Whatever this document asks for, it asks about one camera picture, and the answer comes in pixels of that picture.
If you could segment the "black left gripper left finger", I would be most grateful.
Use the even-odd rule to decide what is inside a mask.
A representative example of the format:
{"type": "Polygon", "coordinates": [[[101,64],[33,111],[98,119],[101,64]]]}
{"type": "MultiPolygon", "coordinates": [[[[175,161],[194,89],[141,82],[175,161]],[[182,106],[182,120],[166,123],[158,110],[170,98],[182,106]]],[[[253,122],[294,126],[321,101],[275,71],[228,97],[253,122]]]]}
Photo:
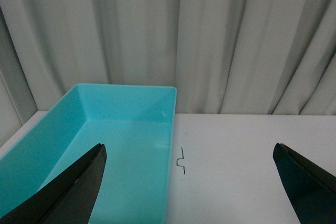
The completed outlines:
{"type": "Polygon", "coordinates": [[[97,144],[45,187],[1,217],[1,223],[88,223],[107,161],[97,144]]]}

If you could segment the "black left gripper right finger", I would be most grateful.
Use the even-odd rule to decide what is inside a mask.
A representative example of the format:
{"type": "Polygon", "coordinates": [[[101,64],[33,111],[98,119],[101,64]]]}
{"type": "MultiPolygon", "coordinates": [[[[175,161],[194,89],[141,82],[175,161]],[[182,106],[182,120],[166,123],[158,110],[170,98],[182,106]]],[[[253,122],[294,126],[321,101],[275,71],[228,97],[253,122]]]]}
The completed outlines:
{"type": "Polygon", "coordinates": [[[335,223],[335,176],[285,144],[272,157],[299,222],[335,223]]]}

